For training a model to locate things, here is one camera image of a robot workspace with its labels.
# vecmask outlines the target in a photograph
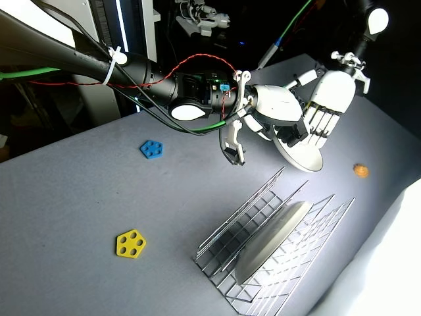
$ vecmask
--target table surface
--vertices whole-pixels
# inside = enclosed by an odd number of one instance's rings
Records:
[[[282,85],[313,65],[301,55],[253,82]],[[163,157],[139,152],[149,139],[164,144]],[[421,175],[420,142],[360,97],[322,149],[318,173],[294,169],[247,127],[240,140],[247,162],[235,167],[217,133],[173,132],[138,113],[1,164],[0,315],[235,315],[192,257],[282,166],[281,196],[310,180],[298,199],[357,199],[285,305],[285,315],[305,315]],[[355,163],[371,175],[357,178]],[[132,228],[147,247],[138,259],[116,256],[116,236]]]

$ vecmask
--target metal frame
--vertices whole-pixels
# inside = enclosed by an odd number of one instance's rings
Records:
[[[315,203],[247,283],[237,284],[235,259],[241,250],[307,183],[282,199],[272,191],[282,171],[279,170],[224,221],[199,246],[194,259],[239,315],[279,315],[355,200],[334,209],[328,208],[334,195]]]

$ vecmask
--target yellow pentagon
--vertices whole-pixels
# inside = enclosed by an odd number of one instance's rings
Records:
[[[116,254],[120,257],[135,259],[145,246],[146,239],[136,229],[132,229],[117,237]]]

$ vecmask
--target metal wire dish rack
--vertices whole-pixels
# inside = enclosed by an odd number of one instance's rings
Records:
[[[279,170],[198,248],[195,262],[239,315],[280,315],[320,250],[355,199],[330,209],[334,195],[314,203],[289,237],[247,283],[237,284],[235,259],[246,243],[307,184],[287,198],[273,186]]]

